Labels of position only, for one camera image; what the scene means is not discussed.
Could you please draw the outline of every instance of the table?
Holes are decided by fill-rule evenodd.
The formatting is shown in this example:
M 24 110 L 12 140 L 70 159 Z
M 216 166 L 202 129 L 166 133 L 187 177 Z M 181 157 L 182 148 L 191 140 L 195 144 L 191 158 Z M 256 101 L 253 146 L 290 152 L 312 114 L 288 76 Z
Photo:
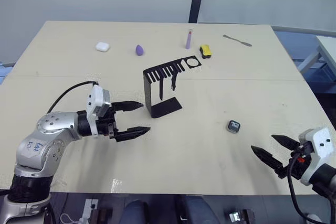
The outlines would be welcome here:
M 192 46 L 184 48 L 188 30 Z M 252 47 L 223 38 L 246 41 Z M 95 51 L 98 41 L 111 45 Z M 145 51 L 135 55 L 140 44 Z M 202 59 L 209 44 L 211 59 Z M 177 77 L 183 109 L 152 119 L 145 107 L 117 114 L 117 127 L 150 126 L 145 135 L 116 143 L 85 137 L 71 143 L 53 191 L 214 195 L 289 194 L 286 180 L 252 153 L 256 145 L 286 163 L 289 151 L 271 134 L 292 138 L 327 126 L 336 132 L 270 26 L 114 22 L 47 22 L 0 86 L 0 188 L 11 184 L 15 150 L 53 101 L 69 86 L 98 80 L 113 101 L 144 103 L 142 71 L 196 55 L 202 66 Z M 73 90 L 59 111 L 85 108 L 90 87 Z M 238 134 L 226 130 L 241 123 Z M 336 165 L 335 157 L 331 165 Z M 294 181 L 297 194 L 312 194 Z
M 319 46 L 312 52 L 299 66 L 299 71 L 303 74 L 314 65 L 314 63 L 324 58 L 331 71 L 336 75 L 336 38 L 316 36 Z

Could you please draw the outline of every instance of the purple tube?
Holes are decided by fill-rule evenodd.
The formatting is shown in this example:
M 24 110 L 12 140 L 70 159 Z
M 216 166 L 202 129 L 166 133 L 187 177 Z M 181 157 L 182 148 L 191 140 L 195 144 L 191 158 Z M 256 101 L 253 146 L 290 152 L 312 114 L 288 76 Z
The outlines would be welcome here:
M 189 33 L 188 33 L 187 43 L 185 44 L 185 49 L 190 49 L 191 33 L 192 33 L 192 30 L 190 29 L 190 30 L 189 30 Z

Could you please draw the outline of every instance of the purple makeup sponge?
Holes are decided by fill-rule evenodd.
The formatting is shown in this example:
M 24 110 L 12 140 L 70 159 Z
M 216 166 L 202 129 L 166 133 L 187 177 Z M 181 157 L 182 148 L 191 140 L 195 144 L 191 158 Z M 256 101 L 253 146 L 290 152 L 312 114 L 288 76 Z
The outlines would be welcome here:
M 137 45 L 135 48 L 136 55 L 141 56 L 143 55 L 143 48 L 140 45 Z

